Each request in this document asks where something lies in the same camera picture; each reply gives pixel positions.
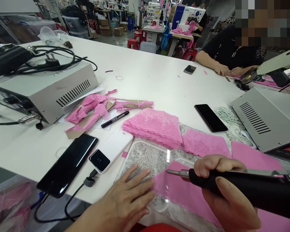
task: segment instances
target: black shirt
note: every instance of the black shirt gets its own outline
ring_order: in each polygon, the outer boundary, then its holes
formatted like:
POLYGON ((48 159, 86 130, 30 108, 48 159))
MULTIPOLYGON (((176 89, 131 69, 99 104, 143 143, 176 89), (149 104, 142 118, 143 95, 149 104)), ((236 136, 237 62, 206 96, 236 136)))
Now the black shirt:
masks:
POLYGON ((235 46, 235 25, 230 25, 209 41, 202 51, 205 51, 220 64, 228 66, 230 70, 263 63, 261 47, 249 46, 237 49, 238 46, 235 46))

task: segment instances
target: white table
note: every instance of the white table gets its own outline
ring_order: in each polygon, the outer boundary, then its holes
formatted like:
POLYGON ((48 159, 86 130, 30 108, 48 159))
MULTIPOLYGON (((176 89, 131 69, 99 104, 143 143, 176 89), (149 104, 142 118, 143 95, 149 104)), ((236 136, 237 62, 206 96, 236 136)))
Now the white table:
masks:
MULTIPOLYGON (((88 56, 89 60, 97 64, 98 70, 95 74, 100 86, 105 89, 103 94, 118 89, 118 92, 111 96, 154 101, 156 110, 176 115, 181 123, 204 132, 210 131, 194 109, 195 104, 208 104, 211 108, 227 107, 231 101, 244 93, 224 77, 216 75, 213 70, 195 62, 76 37, 73 37, 71 43, 76 55, 88 56), (121 54, 121 59, 110 62, 113 53, 121 54), (164 68, 154 68, 157 64, 163 64, 164 68), (197 67, 192 75, 183 72, 187 65, 197 67), (117 75, 124 79, 116 80, 117 75)), ((140 111, 133 109, 127 117, 132 117, 140 111)), ((0 114, 14 121, 24 116, 1 105, 0 114)), ((39 131, 35 128, 36 123, 32 121, 25 125, 0 126, 0 167, 38 182, 58 160, 56 152, 62 147, 67 148, 72 140, 68 140, 63 132, 71 127, 69 124, 44 123, 44 129, 39 131)), ((99 148, 122 123, 123 120, 114 123, 111 130, 92 129, 89 134, 99 139, 96 148, 99 148)), ((216 134, 225 137, 224 132, 216 134)), ((60 151, 57 156, 62 154, 64 149, 60 151)), ((89 203, 102 198, 115 181, 123 161, 124 158, 119 157, 105 174, 99 176, 92 188, 84 186, 76 197, 89 203)), ((93 165, 86 162, 67 193, 72 195, 92 170, 93 165)), ((141 221, 146 226, 159 222, 174 225, 185 231, 183 227, 156 211, 152 211, 141 221)))
POLYGON ((153 44, 156 44, 157 36, 158 34, 162 34, 164 32, 164 27, 161 26, 160 29, 155 29, 155 28, 151 28, 151 26, 145 26, 143 27, 143 30, 152 33, 151 42, 153 44))

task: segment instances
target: metal connector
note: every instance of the metal connector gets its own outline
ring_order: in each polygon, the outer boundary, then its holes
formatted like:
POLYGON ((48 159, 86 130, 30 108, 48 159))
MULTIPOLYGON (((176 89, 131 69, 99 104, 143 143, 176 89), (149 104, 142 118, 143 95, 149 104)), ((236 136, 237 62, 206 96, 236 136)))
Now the metal connector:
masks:
POLYGON ((32 114, 29 114, 29 115, 26 116, 26 117, 23 117, 22 119, 20 119, 20 120, 18 120, 18 121, 19 121, 19 123, 21 123, 21 124, 25 124, 25 123, 27 123, 27 122, 30 122, 30 121, 34 120, 34 119, 38 119, 38 120, 40 120, 40 119, 41 119, 41 116, 40 116, 39 114, 37 114, 37 113, 32 113, 32 114))

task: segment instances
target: person in black shirt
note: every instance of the person in black shirt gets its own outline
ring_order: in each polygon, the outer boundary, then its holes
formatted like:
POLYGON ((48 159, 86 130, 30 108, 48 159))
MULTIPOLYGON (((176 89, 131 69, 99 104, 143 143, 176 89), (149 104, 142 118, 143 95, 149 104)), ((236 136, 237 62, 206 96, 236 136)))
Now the person in black shirt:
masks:
POLYGON ((263 63, 261 47, 235 46, 235 25, 228 26, 209 41, 196 60, 222 76, 243 75, 263 63))
MULTIPOLYGON (((198 7, 196 1, 192 4, 192 7, 198 7)), ((205 8, 205 3, 201 3, 200 6, 199 6, 199 8, 204 9, 205 8)), ((205 25, 206 25, 206 21, 207 21, 207 14, 206 14, 206 12, 203 15, 203 17, 202 17, 202 19, 201 19, 201 21, 199 23, 196 21, 196 18, 192 18, 190 20, 190 22, 193 21, 193 20, 196 22, 196 26, 197 26, 197 29, 194 31, 194 33, 200 35, 202 33, 205 25)), ((199 38, 198 36, 193 36, 193 42, 197 41, 198 38, 199 38)))

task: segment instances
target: smartphone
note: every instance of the smartphone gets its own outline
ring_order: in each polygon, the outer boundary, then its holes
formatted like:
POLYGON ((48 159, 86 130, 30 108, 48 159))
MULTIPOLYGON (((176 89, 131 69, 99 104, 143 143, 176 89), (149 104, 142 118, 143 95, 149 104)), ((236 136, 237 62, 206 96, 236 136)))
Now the smartphone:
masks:
POLYGON ((97 142, 97 138, 88 134, 75 139, 37 184, 37 188, 55 198, 62 197, 97 142))
POLYGON ((199 112, 205 123, 208 125, 212 132, 227 131, 228 128, 218 118, 207 104, 195 105, 196 110, 199 112))
POLYGON ((191 65, 188 65, 188 66, 185 68, 184 72, 185 72, 185 73, 192 74, 192 73, 195 71, 195 69, 196 69, 196 67, 191 66, 191 65))

